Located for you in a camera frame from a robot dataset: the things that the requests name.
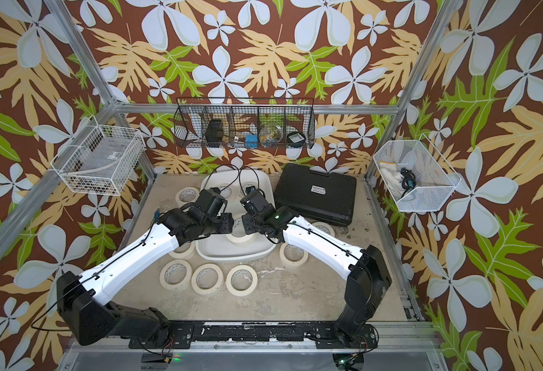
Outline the masking tape roll two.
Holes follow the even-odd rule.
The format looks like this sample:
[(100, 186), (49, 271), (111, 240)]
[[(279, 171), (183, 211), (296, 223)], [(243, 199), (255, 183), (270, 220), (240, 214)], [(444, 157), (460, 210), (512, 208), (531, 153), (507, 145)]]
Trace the masking tape roll two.
[(200, 190), (196, 187), (184, 187), (175, 195), (175, 201), (178, 207), (183, 207), (188, 203), (194, 203), (200, 196)]

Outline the masking tape roll eleven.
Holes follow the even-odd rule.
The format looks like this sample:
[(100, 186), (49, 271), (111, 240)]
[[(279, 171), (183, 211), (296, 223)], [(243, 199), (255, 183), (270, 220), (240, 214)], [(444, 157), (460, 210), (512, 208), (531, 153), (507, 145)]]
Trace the masking tape roll eleven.
[(226, 238), (235, 245), (242, 245), (254, 240), (255, 235), (247, 233), (243, 219), (239, 216), (234, 220), (232, 231), (226, 235)]

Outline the masking tape roll four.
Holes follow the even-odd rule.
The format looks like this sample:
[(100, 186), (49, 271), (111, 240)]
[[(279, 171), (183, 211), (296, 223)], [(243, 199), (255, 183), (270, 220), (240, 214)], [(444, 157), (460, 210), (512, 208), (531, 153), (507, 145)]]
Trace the masking tape roll four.
[(220, 195), (225, 199), (231, 199), (234, 195), (233, 187), (231, 185), (221, 186)]

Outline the masking tape roll five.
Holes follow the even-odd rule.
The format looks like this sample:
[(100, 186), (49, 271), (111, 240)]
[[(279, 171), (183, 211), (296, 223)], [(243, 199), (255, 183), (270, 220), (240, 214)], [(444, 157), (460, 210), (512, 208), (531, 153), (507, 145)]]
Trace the masking tape roll five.
[(244, 196), (247, 196), (249, 193), (252, 193), (253, 191), (257, 190), (259, 186), (254, 182), (246, 182), (241, 184), (242, 194)]

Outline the masking tape roll three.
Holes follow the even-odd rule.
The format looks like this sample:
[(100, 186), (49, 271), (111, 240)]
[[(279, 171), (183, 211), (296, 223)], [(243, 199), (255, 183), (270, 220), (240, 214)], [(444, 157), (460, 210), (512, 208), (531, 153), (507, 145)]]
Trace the masking tape roll three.
[(173, 258), (174, 260), (189, 260), (191, 259), (197, 252), (196, 249), (196, 243), (186, 243), (180, 247), (178, 247), (176, 250), (169, 252), (169, 256)]

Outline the white plastic storage box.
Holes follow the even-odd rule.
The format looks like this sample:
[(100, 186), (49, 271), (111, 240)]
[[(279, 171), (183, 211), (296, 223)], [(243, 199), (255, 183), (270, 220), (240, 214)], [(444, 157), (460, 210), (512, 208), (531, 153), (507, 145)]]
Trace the white plastic storage box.
[[(241, 205), (240, 200), (244, 197), (242, 194), (241, 184), (246, 182), (254, 182), (259, 186), (259, 189), (265, 193), (265, 198), (271, 204), (274, 204), (274, 196), (272, 183), (267, 174), (260, 170), (244, 168), (242, 171), (227, 170), (221, 173), (214, 173), (205, 179), (201, 188), (209, 189), (231, 185), (234, 190), (234, 195), (231, 199), (227, 199), (228, 204), (226, 211), (232, 213), (233, 219), (245, 215), (245, 208)], [(276, 247), (265, 236), (254, 233), (254, 240), (242, 244), (235, 245), (231, 243), (226, 234), (214, 234), (207, 239), (196, 242), (197, 253), (202, 258), (208, 261), (219, 263), (241, 263), (261, 259), (269, 255)]]

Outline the masking tape roll six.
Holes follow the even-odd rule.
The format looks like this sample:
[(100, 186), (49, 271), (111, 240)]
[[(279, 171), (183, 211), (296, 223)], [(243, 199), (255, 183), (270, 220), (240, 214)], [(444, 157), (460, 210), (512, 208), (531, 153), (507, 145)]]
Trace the masking tape roll six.
[(284, 243), (279, 250), (279, 258), (287, 268), (299, 268), (308, 261), (309, 253), (295, 245)]

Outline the masking tape roll nine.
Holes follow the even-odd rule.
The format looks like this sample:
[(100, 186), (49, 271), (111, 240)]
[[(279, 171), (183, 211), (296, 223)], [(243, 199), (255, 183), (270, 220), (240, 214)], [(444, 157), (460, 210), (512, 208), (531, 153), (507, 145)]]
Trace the masking tape roll nine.
[(191, 286), (201, 296), (216, 295), (223, 286), (224, 274), (217, 264), (202, 264), (191, 277)]

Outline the masking tape roll seven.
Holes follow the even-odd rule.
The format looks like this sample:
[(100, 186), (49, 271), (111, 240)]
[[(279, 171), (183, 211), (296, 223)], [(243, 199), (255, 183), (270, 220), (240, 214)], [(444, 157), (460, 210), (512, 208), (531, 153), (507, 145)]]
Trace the masking tape roll seven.
[(322, 233), (325, 233), (329, 236), (336, 236), (335, 234), (335, 230), (333, 229), (333, 227), (330, 226), (330, 224), (326, 224), (324, 222), (314, 222), (312, 223), (312, 226), (318, 231), (318, 232), (322, 232)]

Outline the masking tape roll eight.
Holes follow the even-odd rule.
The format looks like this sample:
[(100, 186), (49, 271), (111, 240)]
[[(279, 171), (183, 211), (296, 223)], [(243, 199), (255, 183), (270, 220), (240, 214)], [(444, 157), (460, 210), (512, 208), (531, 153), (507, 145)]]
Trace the masking tape roll eight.
[(174, 260), (160, 272), (160, 284), (171, 292), (181, 292), (190, 286), (193, 269), (188, 261)]

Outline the masking tape roll ten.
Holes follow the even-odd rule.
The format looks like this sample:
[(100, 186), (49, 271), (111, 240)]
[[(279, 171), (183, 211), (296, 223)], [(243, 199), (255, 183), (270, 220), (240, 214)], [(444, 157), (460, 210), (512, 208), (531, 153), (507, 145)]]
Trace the masking tape roll ten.
[(246, 297), (254, 292), (259, 283), (257, 272), (248, 265), (233, 267), (227, 275), (228, 291), (236, 297)]

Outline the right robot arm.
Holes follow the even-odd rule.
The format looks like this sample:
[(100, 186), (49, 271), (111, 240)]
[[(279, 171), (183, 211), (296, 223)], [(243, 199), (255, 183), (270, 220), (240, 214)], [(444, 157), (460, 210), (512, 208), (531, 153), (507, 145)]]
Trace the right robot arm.
[(241, 199), (245, 232), (259, 233), (271, 242), (286, 243), (313, 255), (346, 281), (345, 306), (330, 341), (344, 347), (357, 344), (361, 330), (378, 310), (392, 279), (381, 251), (361, 248), (324, 233), (288, 207), (276, 209), (261, 189), (248, 188)]

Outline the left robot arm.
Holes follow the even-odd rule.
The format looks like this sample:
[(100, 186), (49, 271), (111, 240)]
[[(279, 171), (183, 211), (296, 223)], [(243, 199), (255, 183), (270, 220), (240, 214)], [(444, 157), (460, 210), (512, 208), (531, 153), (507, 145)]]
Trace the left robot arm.
[(162, 342), (169, 321), (154, 308), (134, 309), (113, 301), (133, 278), (184, 244), (230, 233), (231, 213), (218, 188), (201, 190), (197, 201), (160, 213), (149, 230), (103, 263), (57, 281), (58, 313), (82, 346), (119, 335)]

